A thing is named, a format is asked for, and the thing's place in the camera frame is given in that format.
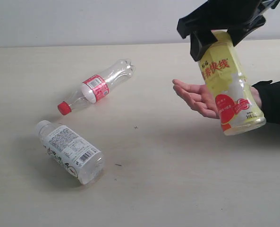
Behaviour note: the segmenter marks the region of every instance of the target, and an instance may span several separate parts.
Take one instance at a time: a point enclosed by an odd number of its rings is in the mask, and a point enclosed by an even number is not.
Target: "plastic bottle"
[[[102,172],[102,152],[67,126],[41,121],[36,125],[35,133],[47,153],[81,184],[89,183]]]
[[[108,69],[84,81],[79,90],[58,105],[60,113],[66,115],[73,109],[82,109],[96,103],[118,84],[131,78],[135,70],[130,59],[118,60]]]
[[[266,119],[250,91],[230,35],[215,31],[218,39],[199,61],[206,86],[215,98],[225,135],[259,128]]]

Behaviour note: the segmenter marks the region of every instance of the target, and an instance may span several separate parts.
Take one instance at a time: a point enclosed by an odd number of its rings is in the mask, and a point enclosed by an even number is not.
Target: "hand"
[[[219,119],[219,112],[217,110],[213,96],[209,92],[206,85],[186,84],[178,79],[173,81],[173,89],[177,95],[180,96],[188,106],[198,111],[202,116]],[[258,91],[251,87],[251,93],[257,105],[261,108],[262,101],[259,97]]]

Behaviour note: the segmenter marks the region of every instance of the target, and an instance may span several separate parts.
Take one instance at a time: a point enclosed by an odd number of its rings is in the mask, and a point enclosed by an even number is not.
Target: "bottle cap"
[[[62,113],[62,115],[66,115],[72,112],[72,109],[69,107],[69,105],[66,102],[60,103],[58,105],[58,110],[60,111],[60,113]]]
[[[40,122],[36,125],[36,127],[35,127],[35,134],[36,134],[36,136],[39,136],[39,133],[40,133],[41,129],[42,129],[44,126],[48,125],[48,124],[50,124],[49,121],[46,121],[46,120],[40,121]]]

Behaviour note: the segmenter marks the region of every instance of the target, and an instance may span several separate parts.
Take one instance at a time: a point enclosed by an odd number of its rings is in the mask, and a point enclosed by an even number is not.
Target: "table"
[[[250,83],[280,80],[280,40],[237,51]],[[127,57],[132,79],[59,114],[80,82]],[[226,137],[174,78],[203,82],[189,44],[0,49],[0,227],[280,227],[280,126]],[[46,155],[33,133],[43,119],[104,153],[97,182],[81,186]]]

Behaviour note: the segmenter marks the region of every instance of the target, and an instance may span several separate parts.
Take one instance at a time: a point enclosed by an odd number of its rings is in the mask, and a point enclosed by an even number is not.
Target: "empty plastic bottle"
[[[130,59],[118,60],[108,69],[84,81],[76,92],[58,105],[60,113],[66,115],[73,109],[82,109],[98,102],[118,84],[131,78],[135,70]]]
[[[47,149],[47,153],[78,178],[81,184],[89,183],[102,172],[102,152],[69,127],[41,121],[36,125],[35,133]]]

